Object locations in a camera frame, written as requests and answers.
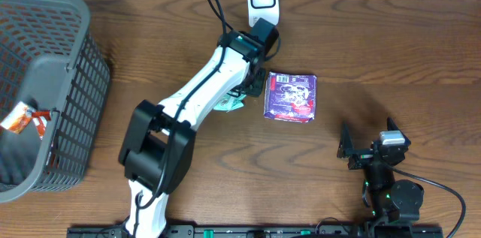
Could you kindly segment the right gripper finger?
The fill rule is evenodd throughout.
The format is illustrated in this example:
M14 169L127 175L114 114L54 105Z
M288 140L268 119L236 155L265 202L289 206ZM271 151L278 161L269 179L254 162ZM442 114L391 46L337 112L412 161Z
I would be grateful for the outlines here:
M354 154L354 146L352 138L349 134L347 124L344 122L341 126L340 142L337 150L338 158L348 158Z
M404 138L404 145L410 146L411 141L410 139L402 132L402 130L395 124L395 121L392 117L388 117L386 120L387 129L389 131L398 131L399 134Z

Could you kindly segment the orange white snack packet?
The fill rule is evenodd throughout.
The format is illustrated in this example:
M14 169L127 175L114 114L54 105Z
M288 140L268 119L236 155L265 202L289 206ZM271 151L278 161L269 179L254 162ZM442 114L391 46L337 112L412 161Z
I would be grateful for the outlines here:
M32 120L34 107L20 101L11 112L1 121L1 127L9 132L20 134Z

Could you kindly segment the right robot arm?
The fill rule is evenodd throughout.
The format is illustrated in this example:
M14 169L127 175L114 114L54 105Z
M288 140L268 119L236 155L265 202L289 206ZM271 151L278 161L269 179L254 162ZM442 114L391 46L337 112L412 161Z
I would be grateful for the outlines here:
M373 218L360 227L365 237L412 237L412 226L419 220L424 188L410 180L396 180L394 166L405 159L410 140L391 118L387 129L367 149L357 149L346 123L342 124L338 158L346 158L350 170L365 176L362 198L372 209Z

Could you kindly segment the red-orange snack bar wrapper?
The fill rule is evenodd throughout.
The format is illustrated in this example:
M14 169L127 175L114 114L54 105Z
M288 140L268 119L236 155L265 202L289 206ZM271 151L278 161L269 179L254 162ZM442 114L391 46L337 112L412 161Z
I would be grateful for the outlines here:
M35 124L40 140L44 138L46 127L51 120L51 112L47 110L35 111L32 113L32 121Z

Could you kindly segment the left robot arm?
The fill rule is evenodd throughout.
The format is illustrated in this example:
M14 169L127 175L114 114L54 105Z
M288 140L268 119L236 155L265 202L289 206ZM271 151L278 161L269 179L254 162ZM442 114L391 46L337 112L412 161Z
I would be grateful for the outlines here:
M124 237L161 235L168 197L190 168L200 124L226 95L260 96L262 66L278 38L276 26L264 19L249 32L224 32L209 62L184 87L158 104L136 106L118 157L132 193Z

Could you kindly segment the teal snack packet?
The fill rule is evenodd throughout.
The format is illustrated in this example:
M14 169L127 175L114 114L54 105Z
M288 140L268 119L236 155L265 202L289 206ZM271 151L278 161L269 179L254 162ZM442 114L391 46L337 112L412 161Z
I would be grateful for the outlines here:
M241 95L237 98L231 95L224 95L213 110L230 112L242 108L244 106L243 99L245 99L245 97L246 95Z

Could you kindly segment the purple sanitary pad pack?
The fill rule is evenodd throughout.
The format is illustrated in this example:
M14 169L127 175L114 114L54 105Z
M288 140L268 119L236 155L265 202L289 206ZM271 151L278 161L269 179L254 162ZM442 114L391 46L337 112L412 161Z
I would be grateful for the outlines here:
M317 77L270 72L266 81L264 117L308 123L316 114Z

